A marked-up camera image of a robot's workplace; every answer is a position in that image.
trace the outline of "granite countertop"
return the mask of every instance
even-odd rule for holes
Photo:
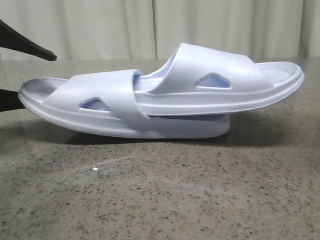
[[[224,136],[148,140],[0,113],[0,239],[320,239],[320,58],[277,104],[230,115]],[[0,88],[161,60],[0,61]]]

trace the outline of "slide sandal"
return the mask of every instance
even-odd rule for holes
[[[123,138],[212,138],[230,128],[227,113],[261,108],[303,82],[291,62],[248,57],[182,43],[159,70],[137,69],[37,78],[21,102],[39,117],[75,131]]]

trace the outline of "curtain fold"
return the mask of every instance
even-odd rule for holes
[[[13,29],[58,59],[84,60],[168,59],[181,42],[253,58],[320,57],[319,12],[319,0],[0,0]]]

